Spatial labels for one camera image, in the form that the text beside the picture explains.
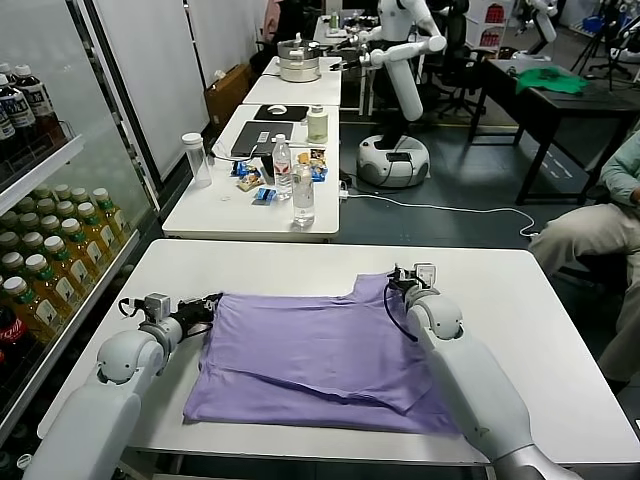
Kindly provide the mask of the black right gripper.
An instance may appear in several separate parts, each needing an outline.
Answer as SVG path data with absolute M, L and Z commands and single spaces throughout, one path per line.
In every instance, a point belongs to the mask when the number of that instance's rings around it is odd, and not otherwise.
M 401 293 L 403 297 L 418 286 L 418 278 L 411 269 L 395 264 L 394 271 L 388 274 L 390 288 Z

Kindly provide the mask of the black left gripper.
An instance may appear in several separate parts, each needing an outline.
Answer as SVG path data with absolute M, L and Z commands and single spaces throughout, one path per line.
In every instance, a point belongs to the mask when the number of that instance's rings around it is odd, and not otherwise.
M 181 300 L 177 305 L 176 320 L 183 331 L 207 331 L 212 327 L 222 293 L 210 294 L 202 299 Z

